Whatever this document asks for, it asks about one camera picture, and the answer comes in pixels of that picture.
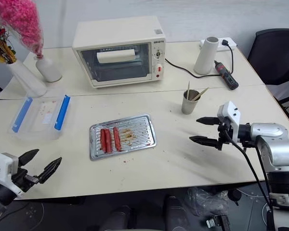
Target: pink flowers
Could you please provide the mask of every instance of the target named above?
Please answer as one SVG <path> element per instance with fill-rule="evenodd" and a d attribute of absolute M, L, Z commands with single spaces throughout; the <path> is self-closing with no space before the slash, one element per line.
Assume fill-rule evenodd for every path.
<path fill-rule="evenodd" d="M 0 0 L 0 20 L 11 27 L 20 41 L 38 57 L 42 56 L 43 34 L 38 10 L 31 0 Z"/>

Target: oven window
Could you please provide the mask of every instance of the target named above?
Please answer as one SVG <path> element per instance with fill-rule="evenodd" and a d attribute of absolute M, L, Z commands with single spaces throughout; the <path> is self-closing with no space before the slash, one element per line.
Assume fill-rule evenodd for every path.
<path fill-rule="evenodd" d="M 150 73 L 149 43 L 81 51 L 91 77 L 99 82 L 146 77 Z"/>

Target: white wall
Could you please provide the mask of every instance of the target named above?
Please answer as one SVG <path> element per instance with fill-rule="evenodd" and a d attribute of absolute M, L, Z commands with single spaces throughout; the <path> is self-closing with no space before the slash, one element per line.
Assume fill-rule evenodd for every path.
<path fill-rule="evenodd" d="M 45 48 L 71 46 L 79 21 L 137 15 L 157 15 L 167 41 L 193 41 L 211 35 L 231 37 L 246 56 L 256 31 L 289 28 L 289 0 L 36 0 L 36 3 Z M 1 70 L 0 76 L 3 86 L 8 77 L 2 78 Z"/>

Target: cordless screwdriver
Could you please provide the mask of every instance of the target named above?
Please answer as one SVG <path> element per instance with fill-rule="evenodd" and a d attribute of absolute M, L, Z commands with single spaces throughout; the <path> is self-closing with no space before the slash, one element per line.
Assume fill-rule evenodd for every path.
<path fill-rule="evenodd" d="M 215 62 L 215 69 L 222 76 L 222 78 L 226 82 L 227 86 L 231 90 L 238 88 L 239 84 L 232 77 L 231 73 L 227 70 L 227 68 L 222 63 L 219 63 L 217 61 L 214 61 L 214 62 Z"/>

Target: table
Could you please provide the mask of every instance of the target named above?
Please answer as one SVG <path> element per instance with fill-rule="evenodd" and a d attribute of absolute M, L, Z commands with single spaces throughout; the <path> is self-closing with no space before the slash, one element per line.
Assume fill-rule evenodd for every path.
<path fill-rule="evenodd" d="M 35 185 L 24 199 L 82 196 L 160 188 L 254 181 L 242 154 L 233 146 L 222 151 L 201 146 L 189 136 L 217 138 L 217 126 L 196 122 L 216 116 L 219 105 L 232 100 L 241 111 L 241 123 L 276 122 L 288 128 L 289 121 L 265 85 L 209 89 L 191 115 L 181 113 L 183 90 L 71 97 L 62 136 L 51 142 L 25 142 L 7 133 L 21 100 L 0 100 L 0 152 L 16 156 L 40 148 L 26 165 L 39 174 L 52 160 L 63 160 L 43 185 Z M 89 127 L 103 121 L 148 113 L 157 136 L 157 146 L 98 161 L 89 159 Z M 247 154 L 263 179 L 254 149 Z"/>
<path fill-rule="evenodd" d="M 199 52 L 199 42 L 176 42 L 166 44 L 166 58 L 170 62 L 185 67 L 192 72 Z M 160 81 L 94 89 L 90 86 L 89 81 L 84 75 L 71 48 L 45 49 L 43 53 L 46 57 L 53 59 L 53 61 L 57 63 L 58 68 L 63 75 L 61 80 L 55 83 L 47 83 L 47 86 L 62 87 L 69 96 L 184 90 L 187 87 L 188 81 L 190 81 L 192 88 L 197 89 L 206 87 L 226 87 L 224 81 L 220 77 L 196 79 L 185 71 L 165 63 L 164 78 Z M 216 60 L 222 62 L 226 67 L 231 68 L 230 51 L 218 52 L 216 54 Z M 35 67 L 33 53 L 28 55 L 24 64 L 36 76 L 42 79 L 40 72 Z M 240 86 L 263 84 L 245 59 L 244 55 L 237 48 L 234 49 L 234 66 L 233 76 Z M 217 74 L 214 68 L 212 69 L 211 74 Z M 21 85 L 13 78 L 8 86 L 0 93 L 0 99 L 22 99 L 25 94 Z"/>

